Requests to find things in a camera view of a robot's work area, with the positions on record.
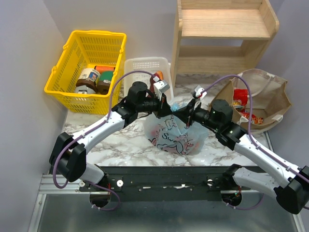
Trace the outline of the light blue plastic bag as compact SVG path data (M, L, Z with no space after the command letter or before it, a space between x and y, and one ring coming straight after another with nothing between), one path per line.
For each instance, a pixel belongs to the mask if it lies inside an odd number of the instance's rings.
M144 134L153 146L179 155L199 152L208 138L208 130L198 123L187 127L179 118L169 115L157 118L147 116Z

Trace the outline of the brown burlap tote bag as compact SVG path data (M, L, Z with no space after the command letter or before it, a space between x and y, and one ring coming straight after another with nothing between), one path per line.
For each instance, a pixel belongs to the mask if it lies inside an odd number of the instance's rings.
M261 125L251 123L251 133L264 132L278 125L283 120L283 115L292 106L285 92L287 81L260 69L246 70L239 76L246 81L252 94L251 99L248 95L244 111L252 112L255 116L264 119L264 123ZM227 82L213 100L227 101L233 108L232 121L248 129L248 119L233 106L233 95L236 88L247 89L240 79L234 77Z

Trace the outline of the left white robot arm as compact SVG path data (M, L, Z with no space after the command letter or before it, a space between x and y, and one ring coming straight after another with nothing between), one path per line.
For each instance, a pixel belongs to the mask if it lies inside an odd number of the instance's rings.
M74 135L66 132L60 134L49 159L53 167L53 178L60 173L68 182L80 179L99 183L105 173L98 166L87 163L88 152L108 136L134 122L139 113L154 113L158 117L170 115L165 95L167 90L169 85L166 81L154 83L154 92L150 92L144 82L134 82L128 95L104 118Z

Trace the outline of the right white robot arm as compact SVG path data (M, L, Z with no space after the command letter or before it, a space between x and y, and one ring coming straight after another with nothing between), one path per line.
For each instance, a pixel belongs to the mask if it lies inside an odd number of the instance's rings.
M187 126L194 122L213 131L217 140L231 150L244 155L261 169L270 180L237 168L232 179L237 185L258 190L273 196L286 211L298 214L309 201L309 168L303 168L281 158L261 145L242 126L232 122L233 109L225 100L215 100L211 109L205 110L192 100L187 106L173 112Z

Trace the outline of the red assorted candy bag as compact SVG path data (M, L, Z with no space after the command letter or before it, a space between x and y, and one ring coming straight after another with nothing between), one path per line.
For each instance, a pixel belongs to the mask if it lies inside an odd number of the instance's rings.
M246 119L249 119L250 113L247 111L240 112L242 116L244 116ZM262 117L257 117L254 114L252 114L251 123L254 125L261 125L264 123L264 119Z

